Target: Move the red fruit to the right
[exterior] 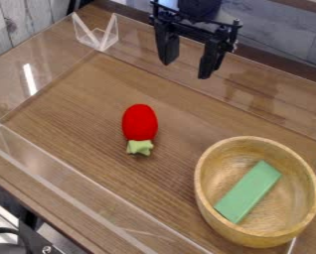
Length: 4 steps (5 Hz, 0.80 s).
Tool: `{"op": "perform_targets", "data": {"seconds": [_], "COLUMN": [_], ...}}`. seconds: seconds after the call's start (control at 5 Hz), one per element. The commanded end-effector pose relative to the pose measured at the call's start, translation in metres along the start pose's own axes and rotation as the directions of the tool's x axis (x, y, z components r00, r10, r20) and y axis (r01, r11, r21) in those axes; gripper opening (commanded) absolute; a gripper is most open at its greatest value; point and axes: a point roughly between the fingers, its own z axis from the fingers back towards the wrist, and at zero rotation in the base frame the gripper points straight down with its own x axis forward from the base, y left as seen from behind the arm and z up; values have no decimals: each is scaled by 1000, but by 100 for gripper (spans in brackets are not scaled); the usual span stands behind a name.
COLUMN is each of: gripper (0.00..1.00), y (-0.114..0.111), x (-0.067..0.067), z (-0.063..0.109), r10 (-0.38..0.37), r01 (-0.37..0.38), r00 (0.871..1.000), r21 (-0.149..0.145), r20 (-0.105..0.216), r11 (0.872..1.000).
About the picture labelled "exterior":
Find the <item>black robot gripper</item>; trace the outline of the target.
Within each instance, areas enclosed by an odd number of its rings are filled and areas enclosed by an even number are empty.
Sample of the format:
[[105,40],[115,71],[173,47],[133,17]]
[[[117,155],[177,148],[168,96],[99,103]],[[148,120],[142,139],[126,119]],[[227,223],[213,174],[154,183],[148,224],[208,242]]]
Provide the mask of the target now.
[[[236,49],[237,32],[243,22],[224,10],[224,0],[150,0],[150,3],[152,20],[162,21],[156,22],[154,30],[158,57],[164,65],[169,65],[180,56],[180,36],[174,26],[181,35],[194,40],[204,40],[218,30],[224,30],[231,52]],[[227,45],[218,38],[208,39],[200,61],[198,79],[208,79],[220,69],[225,49]]]

